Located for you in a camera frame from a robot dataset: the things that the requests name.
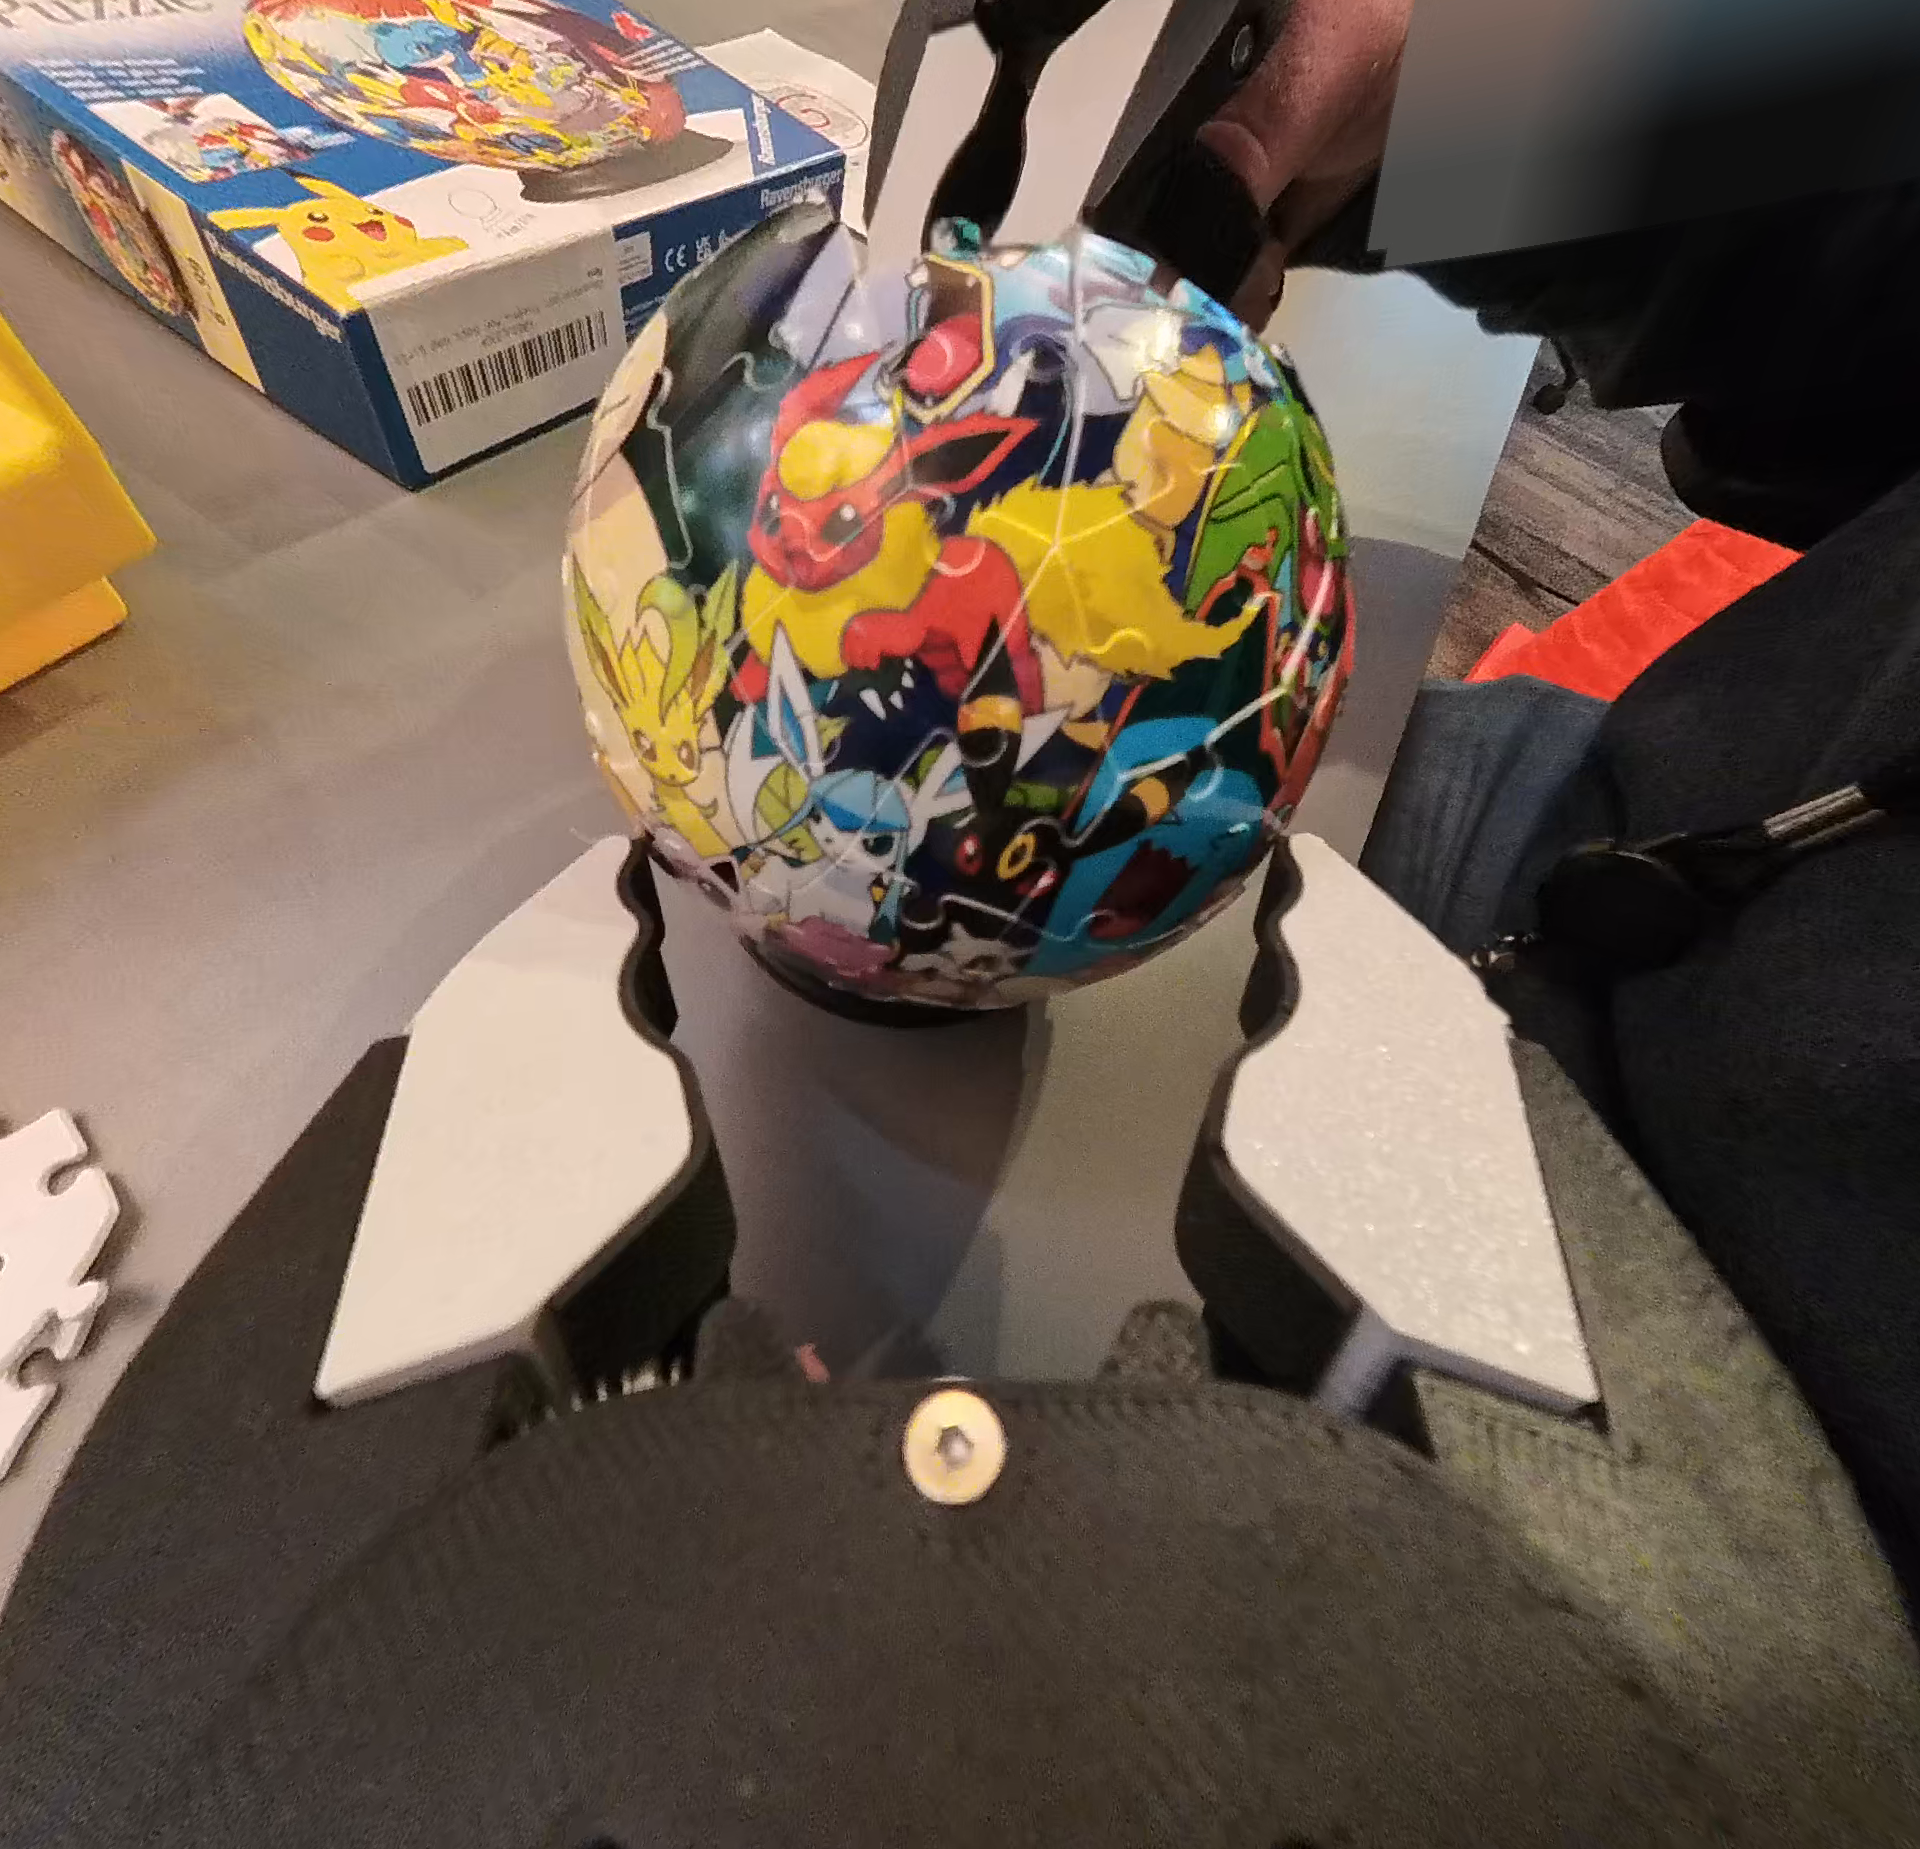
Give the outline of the yellow plastic bin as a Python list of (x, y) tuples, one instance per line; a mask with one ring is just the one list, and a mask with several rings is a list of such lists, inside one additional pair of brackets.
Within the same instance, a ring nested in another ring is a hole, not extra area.
[(153, 545), (98, 439), (2, 326), (2, 689), (115, 632), (111, 578)]

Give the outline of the blue puzzle box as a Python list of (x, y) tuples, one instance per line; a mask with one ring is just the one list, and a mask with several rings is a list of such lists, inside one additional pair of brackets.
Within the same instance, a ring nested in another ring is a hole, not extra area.
[(620, 0), (2, 0), (4, 205), (420, 488), (600, 395), (840, 148)]

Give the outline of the black drawstring with toggle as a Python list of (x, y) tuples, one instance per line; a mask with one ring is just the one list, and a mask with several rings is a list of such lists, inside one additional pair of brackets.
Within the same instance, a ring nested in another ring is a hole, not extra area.
[(1864, 786), (1848, 784), (1773, 817), (1699, 835), (1692, 851), (1723, 868), (1780, 863), (1860, 835), (1886, 815), (1886, 805)]

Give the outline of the black round badge reel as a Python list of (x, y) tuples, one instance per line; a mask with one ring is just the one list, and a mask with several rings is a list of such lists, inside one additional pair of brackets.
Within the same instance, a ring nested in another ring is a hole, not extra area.
[(1543, 873), (1524, 921), (1473, 951), (1470, 965), (1614, 982), (1669, 965), (1713, 921), (1713, 902), (1663, 853), (1582, 846)]

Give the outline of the orange fabric item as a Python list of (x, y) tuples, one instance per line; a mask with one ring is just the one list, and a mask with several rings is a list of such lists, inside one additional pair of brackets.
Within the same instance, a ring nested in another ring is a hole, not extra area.
[(1538, 632), (1509, 627), (1466, 672), (1466, 684), (1535, 680), (1614, 701), (1684, 635), (1762, 588), (1798, 553), (1713, 519), (1623, 570)]

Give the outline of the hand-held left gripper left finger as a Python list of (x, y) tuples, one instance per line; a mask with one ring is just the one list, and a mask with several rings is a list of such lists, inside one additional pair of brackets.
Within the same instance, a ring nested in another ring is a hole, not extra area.
[(651, 857), (608, 839), (411, 1021), (314, 1396), (489, 1362), (553, 1399), (648, 1387), (726, 1292), (736, 1213), (672, 1044)]

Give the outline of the white instruction sheet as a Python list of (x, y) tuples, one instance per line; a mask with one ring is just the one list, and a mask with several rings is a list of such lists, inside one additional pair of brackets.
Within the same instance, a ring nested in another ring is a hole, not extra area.
[(875, 86), (772, 28), (709, 42), (699, 53), (763, 100), (819, 132), (846, 159), (851, 183), (863, 179), (871, 148)]

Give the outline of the colourful cartoon puzzle ball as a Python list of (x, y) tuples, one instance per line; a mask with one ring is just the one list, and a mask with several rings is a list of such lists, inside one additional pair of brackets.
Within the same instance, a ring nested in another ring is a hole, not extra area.
[(1088, 228), (868, 271), (825, 205), (678, 280), (564, 542), (635, 839), (819, 1008), (912, 1026), (1125, 972), (1233, 902), (1354, 660), (1288, 351)]

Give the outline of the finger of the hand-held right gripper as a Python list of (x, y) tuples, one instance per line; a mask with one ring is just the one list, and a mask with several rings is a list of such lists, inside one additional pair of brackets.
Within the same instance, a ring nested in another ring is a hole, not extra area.
[(1176, 4), (1109, 0), (1044, 62), (1024, 117), (1024, 228), (1070, 228), (1090, 210)]
[(904, 275), (925, 250), (995, 242), (1026, 169), (1026, 69), (975, 20), (928, 28), (921, 49), (886, 62), (864, 184), (871, 275)]

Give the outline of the white puzzle piece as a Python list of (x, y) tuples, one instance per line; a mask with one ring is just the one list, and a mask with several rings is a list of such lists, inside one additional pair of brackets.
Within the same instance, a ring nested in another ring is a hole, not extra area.
[[(57, 1365), (85, 1345), (108, 1296), (100, 1279), (29, 1279), (27, 1263), (2, 1270), (2, 1477), (10, 1477), (27, 1441), (59, 1394)], [(52, 1369), (35, 1371), (44, 1358)]]
[(2, 1285), (50, 1299), (87, 1281), (120, 1200), (81, 1125), (49, 1109), (2, 1136)]

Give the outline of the person's right hand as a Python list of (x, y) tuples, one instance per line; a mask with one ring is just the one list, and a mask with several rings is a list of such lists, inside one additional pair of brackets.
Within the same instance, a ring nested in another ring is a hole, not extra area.
[(1243, 184), (1264, 245), (1234, 308), (1267, 315), (1292, 266), (1368, 209), (1418, 0), (1294, 0), (1284, 30), (1198, 141)]

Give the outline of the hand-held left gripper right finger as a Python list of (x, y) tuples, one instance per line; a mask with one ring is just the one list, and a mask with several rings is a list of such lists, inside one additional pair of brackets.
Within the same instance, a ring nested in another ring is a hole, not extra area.
[(1594, 1409), (1510, 1033), (1475, 972), (1303, 835), (1266, 872), (1240, 1026), (1177, 1259), (1254, 1377), (1354, 1419), (1407, 1371)]

